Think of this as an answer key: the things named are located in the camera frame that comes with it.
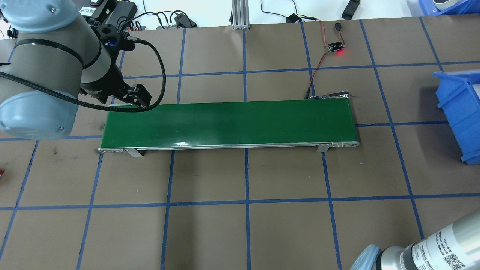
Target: white wall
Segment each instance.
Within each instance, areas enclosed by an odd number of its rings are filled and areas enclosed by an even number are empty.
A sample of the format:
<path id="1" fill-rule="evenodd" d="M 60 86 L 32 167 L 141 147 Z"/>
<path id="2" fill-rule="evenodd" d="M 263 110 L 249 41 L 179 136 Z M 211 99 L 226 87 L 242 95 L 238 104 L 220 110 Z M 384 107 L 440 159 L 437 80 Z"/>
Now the white wall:
<path id="1" fill-rule="evenodd" d="M 138 7 L 138 14 L 144 12 L 142 0 L 131 0 Z M 147 11 L 182 10 L 194 20 L 199 27 L 228 25 L 231 12 L 231 0 L 144 0 Z M 295 12 L 291 0 L 262 0 L 264 10 L 286 16 Z M 341 15 L 349 0 L 295 0 L 300 14 L 317 17 L 321 20 L 341 20 Z M 422 15 L 418 0 L 362 0 L 354 19 L 411 17 Z M 284 23 L 285 18 L 265 14 L 260 11 L 260 0 L 249 0 L 251 24 Z M 156 29 L 159 24 L 154 16 L 138 19 L 148 30 Z M 5 37 L 9 24 L 1 21 L 0 30 Z"/>

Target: green conveyor belt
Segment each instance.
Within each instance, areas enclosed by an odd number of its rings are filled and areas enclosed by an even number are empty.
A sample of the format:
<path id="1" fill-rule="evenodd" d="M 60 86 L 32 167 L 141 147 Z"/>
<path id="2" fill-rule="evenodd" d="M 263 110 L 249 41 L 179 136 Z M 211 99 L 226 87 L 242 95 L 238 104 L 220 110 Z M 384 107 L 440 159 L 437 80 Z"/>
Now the green conveyor belt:
<path id="1" fill-rule="evenodd" d="M 141 113 L 109 112 L 99 150 L 322 143 L 358 145 L 348 98 L 166 104 Z"/>

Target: blue plastic bin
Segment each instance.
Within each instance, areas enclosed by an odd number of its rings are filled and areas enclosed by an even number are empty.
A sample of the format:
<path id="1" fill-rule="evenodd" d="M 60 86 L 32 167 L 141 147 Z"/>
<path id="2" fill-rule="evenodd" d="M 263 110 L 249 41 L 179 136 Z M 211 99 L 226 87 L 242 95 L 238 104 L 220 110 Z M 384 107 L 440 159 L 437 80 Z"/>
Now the blue plastic bin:
<path id="1" fill-rule="evenodd" d="M 438 10 L 432 0 L 419 0 L 419 3 L 426 16 L 480 13 L 480 0 L 461 0 L 443 11 Z"/>
<path id="2" fill-rule="evenodd" d="M 436 92 L 448 123 L 462 150 L 462 161 L 480 164 L 480 70 L 435 72 Z"/>

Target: blue tape line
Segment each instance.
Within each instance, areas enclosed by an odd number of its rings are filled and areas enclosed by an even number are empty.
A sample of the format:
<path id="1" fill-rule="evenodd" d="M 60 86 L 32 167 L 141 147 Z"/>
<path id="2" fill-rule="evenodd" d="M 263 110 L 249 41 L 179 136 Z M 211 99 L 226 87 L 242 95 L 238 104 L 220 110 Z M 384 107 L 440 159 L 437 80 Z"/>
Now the blue tape line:
<path id="1" fill-rule="evenodd" d="M 1 138 L 0 142 L 8 142 L 8 141 L 29 141 L 27 139 L 22 138 Z"/>
<path id="2" fill-rule="evenodd" d="M 455 64 L 477 64 L 480 61 L 457 61 L 457 62 L 440 62 L 442 65 L 455 65 Z M 410 64 L 384 64 L 376 65 L 376 67 L 409 67 L 409 66 L 432 66 L 438 65 L 438 63 L 410 63 Z M 356 69 L 356 68 L 372 68 L 373 65 L 357 65 L 357 66 L 338 66 L 338 67 L 320 67 L 319 70 L 331 70 L 331 69 Z M 276 72 L 292 72 L 292 71 L 310 71 L 315 68 L 290 68 L 290 69 L 269 69 L 269 70 L 247 70 L 247 71 L 227 71 L 227 72 L 210 72 L 210 73 L 189 73 L 182 74 L 185 76 L 209 76 L 209 75 L 230 75 L 230 74 L 250 74 L 250 73 L 276 73 Z M 168 74 L 167 77 L 178 77 L 179 74 Z M 161 78 L 162 75 L 145 75 L 145 76 L 124 76 L 123 79 L 145 79 L 145 78 Z"/>
<path id="3" fill-rule="evenodd" d="M 12 60 L 13 52 L 15 52 L 15 46 L 13 46 L 12 52 L 10 53 L 10 56 L 8 57 L 8 61 L 7 61 L 8 63 L 10 63 L 10 61 Z"/>
<path id="4" fill-rule="evenodd" d="M 57 209 L 88 209 L 89 205 L 43 205 L 19 206 L 18 210 L 57 210 Z"/>
<path id="5" fill-rule="evenodd" d="M 250 200 L 250 204 L 260 203 L 302 203 L 302 202 L 328 202 L 329 198 L 301 198 L 301 199 L 261 199 Z"/>
<path id="6" fill-rule="evenodd" d="M 458 65 L 458 64 L 478 64 L 480 61 L 457 61 L 457 62 L 440 62 L 442 65 Z"/>
<path id="7" fill-rule="evenodd" d="M 165 254 L 167 252 L 168 218 L 170 215 L 170 201 L 172 198 L 173 164 L 175 162 L 175 150 L 170 157 L 170 174 L 168 175 L 167 207 L 165 209 L 165 223 L 163 224 L 162 254 L 160 257 L 160 270 L 165 270 Z"/>
<path id="8" fill-rule="evenodd" d="M 85 221 L 84 235 L 82 237 L 82 244 L 80 245 L 80 252 L 78 254 L 78 261 L 77 261 L 77 268 L 76 268 L 77 270 L 80 270 L 80 266 L 82 264 L 85 241 L 87 240 L 88 226 L 90 225 L 90 218 L 92 217 L 93 201 L 95 200 L 96 186 L 98 184 L 98 177 L 100 176 L 100 168 L 102 167 L 102 160 L 103 160 L 103 153 L 100 153 L 100 156 L 98 157 L 98 164 L 96 166 L 96 173 L 95 173 L 95 180 L 92 188 L 92 195 L 90 196 L 90 204 L 88 206 L 87 219 Z"/>
<path id="9" fill-rule="evenodd" d="M 82 140 L 82 139 L 101 139 L 102 135 L 92 135 L 92 136 L 68 136 L 65 140 Z"/>
<path id="10" fill-rule="evenodd" d="M 411 64 L 384 64 L 376 65 L 377 67 L 411 67 L 411 66 L 435 66 L 438 63 L 411 63 Z"/>
<path id="11" fill-rule="evenodd" d="M 248 148 L 245 148 L 245 214 L 247 224 L 247 270 L 252 269 L 252 248 L 250 242 L 250 177 L 249 177 L 249 162 L 248 162 Z"/>
<path id="12" fill-rule="evenodd" d="M 180 68 L 179 68 L 179 85 L 177 89 L 177 104 L 180 103 L 180 91 L 181 91 L 181 77 L 183 76 L 183 54 L 185 52 L 185 35 L 187 34 L 186 28 L 183 29 L 183 36 L 181 39 L 181 53 L 180 53 Z"/>
<path id="13" fill-rule="evenodd" d="M 402 126 L 402 125 L 440 125 L 440 124 L 448 124 L 447 121 L 425 121 L 425 122 L 401 122 L 401 123 L 393 123 L 395 126 Z"/>
<path id="14" fill-rule="evenodd" d="M 165 207 L 166 203 L 134 203 L 134 204 L 97 204 L 93 205 L 93 209 L 106 208 L 143 208 L 143 207 Z"/>
<path id="15" fill-rule="evenodd" d="M 330 208 L 330 219 L 332 221 L 332 231 L 333 231 L 333 240 L 335 243 L 336 262 L 338 264 L 338 269 L 342 269 L 342 260 L 340 258 L 340 247 L 338 245 L 338 235 L 336 232 L 335 213 L 333 209 L 332 191 L 330 189 L 330 180 L 328 178 L 327 158 L 326 158 L 325 152 L 322 153 L 322 162 L 324 165 L 325 185 L 327 188 L 327 195 L 328 195 L 328 207 Z"/>
<path id="16" fill-rule="evenodd" d="M 363 36 L 365 38 L 365 42 L 367 44 L 368 53 L 370 54 L 370 58 L 372 60 L 373 70 L 375 71 L 375 77 L 377 78 L 378 87 L 380 89 L 380 93 L 382 94 L 382 99 L 384 101 L 385 110 L 386 110 L 387 116 L 388 116 L 388 122 L 390 123 L 390 128 L 392 129 L 392 135 L 393 135 L 393 138 L 394 138 L 394 141 L 395 141 L 396 150 L 398 152 L 398 158 L 400 159 L 400 164 L 402 166 L 403 175 L 405 177 L 405 184 L 407 185 L 407 190 L 408 190 L 408 194 L 410 196 L 410 201 L 412 203 L 413 213 L 414 213 L 415 219 L 417 221 L 417 226 L 418 226 L 418 230 L 419 230 L 419 233 L 420 233 L 420 237 L 423 238 L 423 229 L 422 229 L 421 222 L 420 222 L 420 217 L 419 217 L 419 214 L 418 214 L 418 211 L 417 211 L 417 205 L 415 203 L 415 198 L 413 197 L 412 188 L 410 186 L 410 180 L 408 178 L 407 168 L 405 167 L 405 162 L 403 160 L 402 150 L 400 149 L 400 144 L 398 143 L 398 138 L 396 136 L 395 127 L 394 127 L 394 124 L 393 124 L 393 121 L 392 121 L 392 115 L 390 114 L 390 110 L 388 108 L 388 103 L 387 103 L 387 99 L 385 97 L 384 88 L 382 86 L 382 82 L 380 81 L 380 76 L 378 74 L 378 70 L 377 70 L 377 67 L 376 67 L 376 64 L 375 64 L 375 58 L 373 57 L 372 49 L 370 48 L 370 43 L 369 43 L 368 37 L 367 37 L 367 32 L 365 32 L 365 27 L 363 26 L 363 21 L 362 20 L 360 20 L 360 26 L 361 26 L 361 29 L 362 29 L 362 32 L 363 32 Z"/>
<path id="17" fill-rule="evenodd" d="M 370 126 L 390 126 L 389 123 L 376 123 L 376 124 L 356 124 L 356 127 L 370 127 Z"/>
<path id="18" fill-rule="evenodd" d="M 480 193 L 414 195 L 417 199 L 480 197 Z"/>
<path id="19" fill-rule="evenodd" d="M 170 206 L 194 206 L 194 205 L 225 205 L 225 204 L 245 204 L 245 200 L 232 201 L 202 201 L 202 202 L 172 202 Z"/>
<path id="20" fill-rule="evenodd" d="M 433 47 L 432 40 L 430 39 L 430 36 L 428 35 L 427 28 L 425 27 L 425 24 L 423 23 L 423 19 L 419 17 L 421 27 L 423 28 L 423 31 L 425 32 L 425 36 L 427 37 L 428 43 L 430 44 L 430 48 L 432 49 L 433 56 L 435 56 L 435 60 L 437 60 L 438 67 L 440 68 L 440 71 L 443 71 L 442 64 L 440 63 L 440 59 L 438 59 L 437 52 L 435 51 L 435 48 Z"/>
<path id="21" fill-rule="evenodd" d="M 15 204 L 15 208 L 13 209 L 12 217 L 10 218 L 10 223 L 8 224 L 7 232 L 5 233 L 5 237 L 3 239 L 3 244 L 1 245 L 1 248 L 0 248 L 0 260 L 3 256 L 3 252 L 5 251 L 5 246 L 7 245 L 8 236 L 10 235 L 10 231 L 12 230 L 13 220 L 15 220 L 15 216 L 17 215 L 18 206 L 20 205 L 20 200 L 22 199 L 22 196 L 24 194 L 25 185 L 27 184 L 28 175 L 30 174 L 30 169 L 32 169 L 33 159 L 35 158 L 35 153 L 36 153 L 36 150 L 38 148 L 38 142 L 39 141 L 35 142 L 35 147 L 33 148 L 32 157 L 30 158 L 30 162 L 28 163 L 28 167 L 27 167 L 27 170 L 25 172 L 25 177 L 24 177 L 24 180 L 22 182 L 22 187 L 20 188 L 20 193 L 18 194 L 17 202 Z"/>
<path id="22" fill-rule="evenodd" d="M 431 198 L 464 198 L 464 197 L 480 197 L 480 193 L 456 193 L 456 194 L 423 194 L 413 195 L 415 199 L 431 199 Z M 296 198 L 296 199 L 257 199 L 248 200 L 249 204 L 267 204 L 267 203 L 304 203 L 304 202 L 334 202 L 341 201 L 383 201 L 383 200 L 402 200 L 410 199 L 410 195 L 399 196 L 372 196 L 372 197 L 333 197 L 329 198 Z M 194 206 L 194 205 L 230 205 L 230 204 L 246 204 L 246 200 L 230 200 L 230 201 L 199 201 L 199 202 L 177 202 L 170 203 L 170 206 Z M 143 207 L 166 207 L 167 203 L 139 203 L 139 204 L 98 204 L 92 205 L 93 209 L 108 208 L 143 208 Z M 54 205 L 54 206 L 19 206 L 18 210 L 48 210 L 48 209 L 88 209 L 89 205 Z M 0 207 L 0 211 L 14 210 L 15 207 Z"/>
<path id="23" fill-rule="evenodd" d="M 208 72 L 208 73 L 188 73 L 183 76 L 210 76 L 210 75 L 231 75 L 231 74 L 244 74 L 244 71 L 225 71 L 225 72 Z"/>
<path id="24" fill-rule="evenodd" d="M 247 70 L 246 73 L 275 73 L 291 71 L 307 71 L 309 68 L 286 68 L 286 69 L 267 69 L 267 70 Z"/>
<path id="25" fill-rule="evenodd" d="M 403 171 L 403 175 L 405 177 L 405 184 L 407 185 L 408 194 L 410 195 L 410 201 L 412 202 L 413 214 L 415 215 L 415 220 L 417 221 L 417 226 L 418 226 L 418 229 L 419 229 L 420 238 L 423 239 L 423 229 L 422 229 L 422 226 L 421 226 L 420 216 L 419 216 L 419 213 L 418 213 L 418 210 L 417 210 L 417 204 L 415 203 L 415 197 L 413 196 L 412 187 L 410 185 L 410 179 L 408 178 L 407 168 L 405 167 L 405 162 L 403 160 L 402 150 L 400 149 L 400 144 L 398 143 L 398 138 L 396 136 L 395 127 L 391 126 L 391 128 L 392 128 L 393 137 L 395 139 L 395 146 L 396 146 L 396 149 L 397 149 L 397 152 L 398 152 L 398 156 L 400 158 L 400 164 L 402 165 L 402 171 Z"/>
<path id="26" fill-rule="evenodd" d="M 247 38 L 245 29 L 242 30 L 243 40 L 243 101 L 247 101 Z"/>
<path id="27" fill-rule="evenodd" d="M 310 74 L 310 79 L 312 79 L 312 63 L 310 62 L 310 52 L 308 51 L 307 35 L 305 34 L 305 27 L 303 26 L 303 22 L 300 22 L 300 27 L 301 34 L 303 36 L 303 43 L 305 44 L 305 52 L 307 53 L 308 72 Z M 316 96 L 314 83 L 312 83 L 312 96 Z"/>
<path id="28" fill-rule="evenodd" d="M 178 77 L 178 74 L 167 74 L 165 77 Z M 123 79 L 149 79 L 149 78 L 161 78 L 163 75 L 143 75 L 143 76 L 124 76 Z"/>
<path id="29" fill-rule="evenodd" d="M 334 202 L 349 202 L 349 201 L 384 201 L 384 200 L 402 200 L 410 199 L 410 195 L 400 196 L 372 196 L 372 197 L 339 197 L 332 198 Z"/>
<path id="30" fill-rule="evenodd" d="M 121 52 L 121 57 L 120 57 L 120 64 L 119 64 L 119 69 L 121 70 L 122 66 L 123 66 L 123 58 L 125 57 L 125 51 L 123 50 Z"/>
<path id="31" fill-rule="evenodd" d="M 399 122 L 399 123 L 375 123 L 375 124 L 356 124 L 356 127 L 369 127 L 369 126 L 403 126 L 403 125 L 440 125 L 448 124 L 447 121 L 425 121 L 425 122 Z"/>

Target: black electronic device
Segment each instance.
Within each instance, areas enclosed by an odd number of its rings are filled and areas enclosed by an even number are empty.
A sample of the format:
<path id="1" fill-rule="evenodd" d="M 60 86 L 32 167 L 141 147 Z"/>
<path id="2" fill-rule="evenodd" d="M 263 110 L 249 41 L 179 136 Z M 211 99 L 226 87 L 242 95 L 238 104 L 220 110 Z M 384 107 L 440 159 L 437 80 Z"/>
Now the black electronic device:
<path id="1" fill-rule="evenodd" d="M 343 49 L 343 47 L 344 46 L 343 46 L 342 42 L 335 42 L 335 43 L 328 44 L 328 49 L 331 52 L 341 50 L 341 49 Z"/>
<path id="2" fill-rule="evenodd" d="M 286 23 L 297 23 L 297 22 L 301 22 L 301 19 L 300 17 L 298 17 L 295 13 L 288 16 L 285 20 Z"/>
<path id="3" fill-rule="evenodd" d="M 360 0 L 350 0 L 350 2 L 347 4 L 347 7 L 343 11 L 342 18 L 345 20 L 351 20 L 359 5 Z"/>
<path id="4" fill-rule="evenodd" d="M 108 16 L 108 19 L 105 21 L 104 24 L 106 25 L 114 25 L 116 27 L 119 27 L 121 25 L 124 25 L 126 21 L 132 19 L 135 14 L 137 13 L 137 5 L 133 2 L 127 2 L 127 1 L 119 1 L 115 5 L 115 9 L 113 12 Z"/>
<path id="5" fill-rule="evenodd" d="M 116 0 L 75 0 L 80 14 L 85 18 L 89 25 L 95 22 L 104 23 L 108 15 L 115 9 Z"/>
<path id="6" fill-rule="evenodd" d="M 178 14 L 175 17 L 175 23 L 177 24 L 177 28 L 193 28 L 198 27 L 197 24 L 190 20 L 190 18 L 185 14 Z"/>

